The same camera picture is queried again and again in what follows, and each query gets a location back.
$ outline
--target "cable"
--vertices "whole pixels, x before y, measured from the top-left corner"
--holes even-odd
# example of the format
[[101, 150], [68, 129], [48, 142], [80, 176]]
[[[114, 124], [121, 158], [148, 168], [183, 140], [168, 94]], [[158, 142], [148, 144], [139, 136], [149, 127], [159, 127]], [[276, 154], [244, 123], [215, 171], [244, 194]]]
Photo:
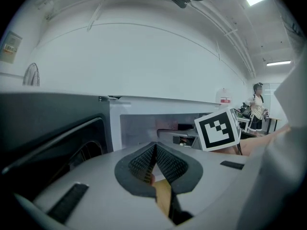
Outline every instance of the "cable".
[[237, 144], [237, 147], [238, 147], [238, 150], [239, 150], [240, 155], [243, 155], [243, 154], [242, 154], [242, 150], [241, 150], [240, 142]]

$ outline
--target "black skirt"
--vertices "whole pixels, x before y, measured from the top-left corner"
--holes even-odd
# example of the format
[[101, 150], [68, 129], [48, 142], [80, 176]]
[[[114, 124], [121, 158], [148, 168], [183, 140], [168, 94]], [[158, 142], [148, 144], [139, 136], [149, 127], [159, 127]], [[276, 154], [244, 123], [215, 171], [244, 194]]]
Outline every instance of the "black skirt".
[[262, 131], [262, 120], [258, 119], [255, 115], [250, 116], [248, 129], [251, 131]]

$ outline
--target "ceiling pipe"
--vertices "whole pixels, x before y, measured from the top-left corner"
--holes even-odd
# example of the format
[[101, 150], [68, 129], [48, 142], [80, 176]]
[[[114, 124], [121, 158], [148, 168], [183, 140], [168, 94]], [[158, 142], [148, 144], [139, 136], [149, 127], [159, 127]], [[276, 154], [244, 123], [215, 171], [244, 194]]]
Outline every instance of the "ceiling pipe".
[[98, 4], [98, 6], [97, 6], [95, 12], [93, 13], [93, 15], [92, 15], [92, 17], [91, 17], [91, 19], [90, 19], [90, 21], [89, 21], [89, 23], [88, 23], [88, 26], [87, 26], [87, 31], [88, 31], [88, 32], [89, 32], [90, 29], [92, 28], [93, 23], [94, 23], [94, 21], [96, 20], [97, 14], [98, 14], [98, 12], [99, 12], [99, 10], [100, 10], [100, 8], [101, 8], [101, 6], [102, 6], [102, 4], [103, 4], [104, 1], [105, 1], [105, 0], [101, 0], [101, 1], [100, 1], [100, 3]]
[[236, 33], [236, 30], [232, 28], [232, 26], [219, 14], [219, 12], [212, 8], [212, 6], [207, 6], [207, 4], [204, 4], [204, 2], [201, 2], [202, 5], [204, 5], [207, 9], [211, 10], [214, 14], [216, 14], [218, 16], [218, 18], [220, 18], [221, 21], [223, 21], [225, 23], [225, 25], [227, 27], [230, 28], [231, 30], [231, 33], [229, 33], [229, 30], [227, 30], [223, 25], [221, 25], [220, 22], [217, 21], [216, 18], [214, 18], [213, 16], [211, 16], [209, 13], [206, 13], [206, 11], [203, 9], [203, 8], [199, 8], [199, 2], [198, 3], [195, 3], [195, 2], [192, 2], [189, 3], [189, 5], [191, 7], [193, 7], [194, 9], [196, 9], [198, 12], [200, 12], [201, 14], [203, 14], [206, 18], [208, 18], [213, 24], [215, 24], [215, 26], [217, 28], [219, 28], [222, 33], [228, 38], [228, 40], [231, 42], [231, 44], [235, 47], [236, 51], [238, 52], [238, 54], [240, 55], [240, 57], [242, 58], [243, 62], [245, 63], [250, 75], [252, 77], [256, 77], [255, 75], [255, 69], [254, 69], [254, 66], [251, 62], [251, 59], [250, 59], [250, 56], [249, 56], [249, 53], [247, 52], [245, 46], [243, 45], [240, 37], [238, 36], [238, 34]]
[[236, 37], [236, 39], [237, 39], [237, 41], [239, 42], [241, 48], [244, 50], [244, 53], [245, 53], [245, 55], [246, 55], [246, 57], [247, 57], [247, 59], [248, 59], [248, 63], [249, 63], [249, 66], [250, 66], [250, 68], [251, 68], [251, 71], [252, 71], [253, 75], [255, 75], [255, 68], [254, 68], [254, 65], [253, 65], [253, 63], [252, 63], [252, 61], [251, 61], [250, 55], [249, 55], [249, 53], [248, 53], [246, 47], [244, 46], [244, 44], [243, 44], [243, 42], [242, 42], [240, 36], [238, 35], [238, 33], [232, 28], [232, 26], [231, 26], [231, 24], [228, 22], [228, 20], [226, 20], [214, 6], [212, 6], [211, 4], [209, 4], [209, 3], [206, 2], [206, 1], [202, 2], [201, 4], [203, 4], [203, 5], [206, 6], [209, 10], [211, 10], [215, 15], [217, 15], [217, 17], [218, 17], [221, 21], [223, 21], [223, 22], [225, 23], [226, 26], [228, 26], [231, 30], [234, 31], [232, 35]]
[[249, 17], [248, 17], [248, 16], [246, 15], [246, 13], [245, 13], [245, 9], [243, 9], [243, 6], [239, 3], [238, 0], [235, 0], [235, 1], [237, 2], [238, 7], [239, 7], [240, 11], [242, 12], [242, 14], [243, 14], [243, 15], [246, 17], [246, 19], [248, 20], [248, 22], [249, 22], [249, 24], [250, 24], [250, 26], [251, 26], [251, 28], [252, 28], [252, 30], [253, 30], [255, 36], [256, 36], [256, 40], [257, 40], [257, 42], [258, 42], [258, 44], [259, 44], [259, 47], [260, 47], [261, 43], [260, 43], [260, 41], [259, 41], [259, 39], [258, 39], [257, 33], [256, 33], [255, 29], [254, 29], [254, 26], [253, 26], [252, 22], [250, 21]]

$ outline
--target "black and white marker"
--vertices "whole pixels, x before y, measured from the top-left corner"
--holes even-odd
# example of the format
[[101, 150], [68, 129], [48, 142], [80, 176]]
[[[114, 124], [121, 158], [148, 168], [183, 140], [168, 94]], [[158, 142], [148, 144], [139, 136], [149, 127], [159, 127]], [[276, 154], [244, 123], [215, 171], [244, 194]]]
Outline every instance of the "black and white marker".
[[241, 129], [233, 108], [220, 111], [194, 120], [204, 151], [214, 151], [237, 145]]

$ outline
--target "white shirt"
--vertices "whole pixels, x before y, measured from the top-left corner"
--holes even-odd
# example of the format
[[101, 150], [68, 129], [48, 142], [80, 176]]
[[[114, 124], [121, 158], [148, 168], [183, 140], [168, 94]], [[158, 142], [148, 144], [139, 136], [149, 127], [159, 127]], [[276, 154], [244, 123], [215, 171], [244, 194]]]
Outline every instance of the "white shirt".
[[[254, 101], [254, 96], [248, 98], [245, 101], [246, 105], [250, 106], [250, 102]], [[263, 111], [264, 111], [264, 106], [261, 97], [258, 97], [255, 95], [255, 104], [251, 106], [251, 114], [255, 115], [257, 119], [262, 120], [263, 117]]]

